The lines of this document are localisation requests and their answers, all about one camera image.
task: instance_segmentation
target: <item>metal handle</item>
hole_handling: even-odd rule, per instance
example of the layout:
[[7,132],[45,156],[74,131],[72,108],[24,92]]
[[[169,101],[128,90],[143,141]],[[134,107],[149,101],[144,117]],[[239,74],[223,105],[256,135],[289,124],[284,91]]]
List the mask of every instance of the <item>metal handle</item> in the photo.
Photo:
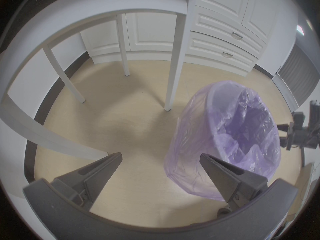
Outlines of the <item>metal handle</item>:
[[227,52],[223,52],[223,54],[226,54],[226,55],[228,55],[228,56],[230,56],[230,57],[233,57],[233,54],[229,54],[229,53],[227,53]]
[[235,35],[235,36],[237,36],[237,37],[239,37],[239,38],[241,38],[241,39],[243,38],[243,36],[241,36],[241,35],[239,35],[239,34],[237,34],[237,33],[235,33],[235,32],[232,32],[232,34]]

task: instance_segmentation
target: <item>floor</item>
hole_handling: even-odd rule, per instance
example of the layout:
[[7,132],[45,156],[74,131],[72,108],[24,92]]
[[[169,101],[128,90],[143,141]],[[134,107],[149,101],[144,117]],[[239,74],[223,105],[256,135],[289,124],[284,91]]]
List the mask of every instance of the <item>floor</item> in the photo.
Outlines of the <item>floor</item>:
[[[207,84],[222,80],[243,84],[259,93],[276,123],[292,120],[277,87],[259,71],[253,69],[242,77],[189,63],[183,65],[173,109],[166,112],[169,68],[169,61],[129,61],[130,76],[126,77],[120,62],[94,65],[89,59],[71,78],[86,102],[78,102],[66,88],[54,102],[45,127],[75,142],[123,155],[92,213],[145,227],[186,226],[216,218],[225,202],[184,192],[163,169],[178,116],[193,94]],[[35,178],[52,181],[90,162],[38,146]],[[282,149],[280,165],[269,184],[277,178],[295,184],[300,168],[300,150]]]

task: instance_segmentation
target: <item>purple plastic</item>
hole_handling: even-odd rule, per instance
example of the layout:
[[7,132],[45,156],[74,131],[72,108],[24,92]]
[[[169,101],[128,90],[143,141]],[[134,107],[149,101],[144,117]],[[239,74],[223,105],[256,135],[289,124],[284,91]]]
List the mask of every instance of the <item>purple plastic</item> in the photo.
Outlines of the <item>purple plastic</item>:
[[277,125],[254,90],[232,81],[199,90],[188,102],[164,159],[186,192],[223,201],[199,159],[210,154],[270,180],[281,159]]

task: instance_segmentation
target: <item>beige floor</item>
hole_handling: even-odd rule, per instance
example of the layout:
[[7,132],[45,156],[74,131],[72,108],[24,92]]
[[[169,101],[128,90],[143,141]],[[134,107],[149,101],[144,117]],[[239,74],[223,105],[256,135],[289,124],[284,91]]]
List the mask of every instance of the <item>beige floor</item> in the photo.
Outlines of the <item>beige floor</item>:
[[[106,184],[91,212],[102,217],[146,227],[176,227],[216,218],[225,206],[187,194],[163,170],[163,159],[176,120],[192,95],[203,86],[233,80],[256,90],[276,123],[288,123],[291,113],[273,82],[253,69],[246,77],[185,63],[173,109],[163,109],[170,62],[130,61],[126,77],[120,62],[94,65],[89,59],[71,78],[86,98],[81,104],[63,88],[46,119],[45,127],[75,142],[121,152],[123,162]],[[38,147],[35,178],[54,177],[90,163]],[[282,149],[273,179],[295,184],[301,167],[299,149]]]

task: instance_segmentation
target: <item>trash can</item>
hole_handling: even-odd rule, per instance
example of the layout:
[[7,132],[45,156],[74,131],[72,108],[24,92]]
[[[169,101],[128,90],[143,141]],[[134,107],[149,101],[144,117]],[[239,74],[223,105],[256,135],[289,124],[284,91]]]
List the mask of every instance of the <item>trash can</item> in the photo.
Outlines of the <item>trash can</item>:
[[223,201],[199,162],[202,153],[272,178],[281,159],[280,139],[258,93],[232,81],[199,90],[178,118],[164,159],[167,176],[186,192]]

